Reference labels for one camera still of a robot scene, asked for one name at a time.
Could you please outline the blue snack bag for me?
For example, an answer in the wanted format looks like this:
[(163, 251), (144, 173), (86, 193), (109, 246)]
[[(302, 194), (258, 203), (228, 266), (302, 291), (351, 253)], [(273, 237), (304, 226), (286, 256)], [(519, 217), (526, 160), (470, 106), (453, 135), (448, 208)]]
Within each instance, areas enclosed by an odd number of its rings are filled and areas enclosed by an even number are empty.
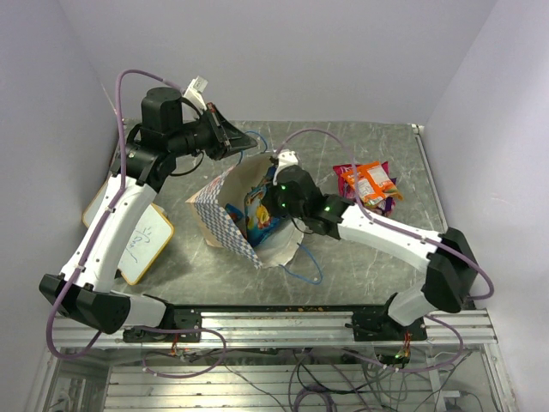
[(275, 167), (271, 166), (260, 183), (244, 197), (246, 239), (252, 247), (260, 245), (282, 223), (281, 218), (273, 217), (262, 204), (274, 175)]

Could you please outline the red chips bag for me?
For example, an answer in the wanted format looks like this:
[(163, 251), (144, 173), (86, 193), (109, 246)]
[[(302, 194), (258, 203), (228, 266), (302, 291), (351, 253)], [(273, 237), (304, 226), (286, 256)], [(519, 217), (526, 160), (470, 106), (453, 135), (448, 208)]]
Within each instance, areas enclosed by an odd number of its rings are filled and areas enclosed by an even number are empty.
[[(389, 175), (389, 163), (387, 161), (383, 162), (383, 167), (385, 168), (386, 172)], [(334, 172), (338, 179), (338, 190), (341, 196), (347, 198), (347, 199), (355, 199), (355, 194), (353, 194), (353, 191), (349, 187), (349, 185), (344, 181), (344, 179), (341, 177), (341, 175), (345, 172), (347, 172), (350, 168), (353, 168), (351, 164), (343, 164), (343, 165), (337, 165), (334, 166)], [(396, 178), (391, 178), (393, 182), (396, 184)]]

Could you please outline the orange snack packet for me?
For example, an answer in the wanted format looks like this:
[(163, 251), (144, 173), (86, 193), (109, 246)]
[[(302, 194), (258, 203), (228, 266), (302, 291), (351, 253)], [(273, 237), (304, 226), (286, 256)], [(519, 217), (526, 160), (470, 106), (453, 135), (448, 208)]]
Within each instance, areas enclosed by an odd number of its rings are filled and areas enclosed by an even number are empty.
[(403, 199), (396, 184), (379, 161), (356, 166), (356, 172), (357, 178), (355, 178), (352, 168), (343, 173), (341, 177), (349, 185), (353, 194), (359, 195), (365, 207), (374, 208), (389, 197), (397, 200)]

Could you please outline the blue checkered paper bag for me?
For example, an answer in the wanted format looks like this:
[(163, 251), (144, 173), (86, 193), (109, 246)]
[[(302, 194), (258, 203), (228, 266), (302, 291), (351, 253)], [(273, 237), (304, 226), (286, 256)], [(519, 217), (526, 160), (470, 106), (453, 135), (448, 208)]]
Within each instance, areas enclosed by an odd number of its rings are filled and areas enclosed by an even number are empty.
[(209, 245), (232, 251), (252, 262), (257, 269), (280, 267), (290, 276), (319, 285), (323, 281), (323, 272), (316, 260), (312, 261), (317, 268), (313, 276), (302, 276), (287, 268), (298, 250), (309, 251), (303, 245), (308, 232), (302, 221), (294, 217), (278, 217), (282, 219), (278, 228), (260, 245), (252, 247), (246, 239), (245, 219), (234, 223), (225, 211), (226, 204), (230, 203), (244, 213), (244, 197), (274, 166), (272, 155), (273, 151), (265, 148), (247, 158), (240, 157), (238, 163), (191, 196), (187, 204)]

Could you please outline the purple snack packet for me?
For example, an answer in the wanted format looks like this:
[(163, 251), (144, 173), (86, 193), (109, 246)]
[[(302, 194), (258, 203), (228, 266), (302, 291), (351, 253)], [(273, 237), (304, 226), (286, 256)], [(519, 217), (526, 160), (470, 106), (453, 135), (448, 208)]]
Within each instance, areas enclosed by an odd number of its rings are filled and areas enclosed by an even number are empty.
[(395, 208), (395, 199), (393, 197), (386, 197), (376, 204), (365, 204), (365, 207), (377, 215), (390, 216)]

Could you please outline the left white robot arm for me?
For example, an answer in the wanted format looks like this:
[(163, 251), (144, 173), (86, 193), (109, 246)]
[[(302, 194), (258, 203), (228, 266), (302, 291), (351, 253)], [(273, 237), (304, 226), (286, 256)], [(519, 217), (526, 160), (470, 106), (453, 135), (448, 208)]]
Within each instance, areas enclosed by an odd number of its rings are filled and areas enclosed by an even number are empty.
[(156, 341), (175, 329), (175, 310), (158, 298), (115, 293), (118, 264), (138, 221), (174, 173), (181, 156), (214, 161), (254, 148), (256, 140), (226, 120), (215, 104), (199, 106), (173, 88), (152, 88), (141, 103), (142, 121), (123, 136), (101, 212), (57, 275), (46, 274), (39, 291), (61, 314), (102, 333), (144, 328)]

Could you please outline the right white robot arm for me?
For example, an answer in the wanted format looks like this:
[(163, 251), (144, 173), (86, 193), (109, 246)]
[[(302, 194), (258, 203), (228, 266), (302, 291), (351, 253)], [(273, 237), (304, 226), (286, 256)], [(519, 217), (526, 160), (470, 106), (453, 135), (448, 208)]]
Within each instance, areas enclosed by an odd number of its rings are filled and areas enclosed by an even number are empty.
[(302, 221), (313, 233), (373, 247), (410, 264), (422, 283), (393, 294), (378, 319), (379, 332), (394, 340), (416, 319), (434, 311), (458, 313), (476, 275), (474, 255), (463, 233), (410, 227), (380, 215), (366, 215), (360, 204), (324, 194), (308, 172), (290, 166), (277, 172), (262, 199), (273, 217)]

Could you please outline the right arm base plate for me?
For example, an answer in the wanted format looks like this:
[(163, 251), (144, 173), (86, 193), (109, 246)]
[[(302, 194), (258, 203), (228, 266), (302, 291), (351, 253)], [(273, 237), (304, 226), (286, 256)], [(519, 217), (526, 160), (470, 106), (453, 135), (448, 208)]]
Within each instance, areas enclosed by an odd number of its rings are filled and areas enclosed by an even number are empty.
[(412, 341), (425, 341), (427, 333), (423, 324), (423, 318), (418, 318), (409, 326), (401, 326), (382, 306), (360, 306), (345, 327), (353, 332), (355, 342), (403, 342), (406, 336)]

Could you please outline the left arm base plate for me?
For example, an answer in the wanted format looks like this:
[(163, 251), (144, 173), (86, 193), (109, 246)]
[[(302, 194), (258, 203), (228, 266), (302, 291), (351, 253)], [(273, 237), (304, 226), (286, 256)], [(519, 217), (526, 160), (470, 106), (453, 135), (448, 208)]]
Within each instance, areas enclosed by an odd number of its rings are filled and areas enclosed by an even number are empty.
[(199, 342), (202, 316), (196, 309), (169, 309), (159, 326), (150, 328), (134, 326), (123, 332), (125, 343)]

